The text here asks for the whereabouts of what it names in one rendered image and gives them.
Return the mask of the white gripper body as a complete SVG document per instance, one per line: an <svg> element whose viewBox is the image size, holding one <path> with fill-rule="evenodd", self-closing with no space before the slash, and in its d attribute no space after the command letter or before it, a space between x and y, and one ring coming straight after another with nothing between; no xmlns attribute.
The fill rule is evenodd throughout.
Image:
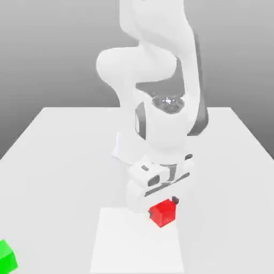
<svg viewBox="0 0 274 274"><path fill-rule="evenodd" d="M194 181L194 163L134 163L127 172L126 204L136 213L166 199L180 199Z"/></svg>

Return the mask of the small red cube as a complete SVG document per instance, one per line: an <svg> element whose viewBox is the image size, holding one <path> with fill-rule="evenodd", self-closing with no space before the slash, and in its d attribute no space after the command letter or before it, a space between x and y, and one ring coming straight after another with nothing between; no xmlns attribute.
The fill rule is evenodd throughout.
<svg viewBox="0 0 274 274"><path fill-rule="evenodd" d="M176 205L169 199L162 201L149 209L150 218L158 227L163 227L176 218Z"/></svg>

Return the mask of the small green cube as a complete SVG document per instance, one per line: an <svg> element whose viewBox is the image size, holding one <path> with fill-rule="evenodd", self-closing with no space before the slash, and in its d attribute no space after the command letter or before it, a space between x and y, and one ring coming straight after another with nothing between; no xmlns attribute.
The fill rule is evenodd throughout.
<svg viewBox="0 0 274 274"><path fill-rule="evenodd" d="M9 244L0 240L0 274L9 274L18 268L15 254Z"/></svg>

